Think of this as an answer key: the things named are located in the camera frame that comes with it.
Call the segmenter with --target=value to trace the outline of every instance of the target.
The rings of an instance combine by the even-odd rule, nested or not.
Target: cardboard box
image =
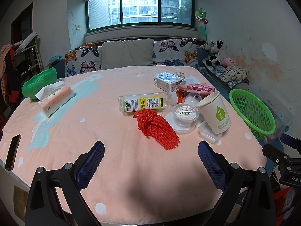
[[[154,75],[154,84],[165,92],[173,92],[184,79],[168,72]]]

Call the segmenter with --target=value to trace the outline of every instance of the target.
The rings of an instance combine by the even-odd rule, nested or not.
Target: metal bolt
[[[66,170],[69,170],[71,167],[72,167],[72,164],[71,164],[71,163],[67,163],[66,165],[64,165],[64,168],[65,168]]]
[[[238,169],[239,165],[237,163],[233,162],[233,163],[231,163],[231,167],[234,169]]]
[[[37,173],[41,173],[43,170],[44,170],[43,167],[39,167],[39,168],[37,169]]]
[[[263,167],[260,167],[260,168],[259,168],[259,171],[260,171],[261,173],[265,173],[265,169],[264,169]]]

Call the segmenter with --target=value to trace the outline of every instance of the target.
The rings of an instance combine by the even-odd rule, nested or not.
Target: table
[[[207,211],[216,204],[221,191],[198,157],[202,139],[197,129],[180,135],[179,146],[166,151],[138,130],[133,114],[119,112],[119,96],[159,92],[153,75],[176,71],[209,83],[187,66],[130,66],[64,78],[75,93],[74,103],[68,102],[64,113],[57,111],[45,119],[37,102],[26,98],[3,128],[0,159],[6,160],[10,141],[21,134],[11,173],[30,186],[39,166],[59,169],[100,140],[105,156],[88,188],[81,191],[99,221],[158,223]],[[232,106],[223,101],[232,125],[220,145],[211,147],[243,169],[264,167],[266,158],[258,141]],[[62,191],[57,191],[62,208],[70,212]]]

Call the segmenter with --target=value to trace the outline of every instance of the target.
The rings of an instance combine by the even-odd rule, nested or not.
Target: green droplet logo
[[[217,106],[216,119],[222,121],[225,119],[225,117],[226,117],[225,111],[221,107]]]

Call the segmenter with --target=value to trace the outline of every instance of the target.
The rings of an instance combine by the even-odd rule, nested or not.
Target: paper cup
[[[215,90],[195,107],[204,116],[207,124],[215,134],[223,133],[231,126],[228,112],[219,91]]]

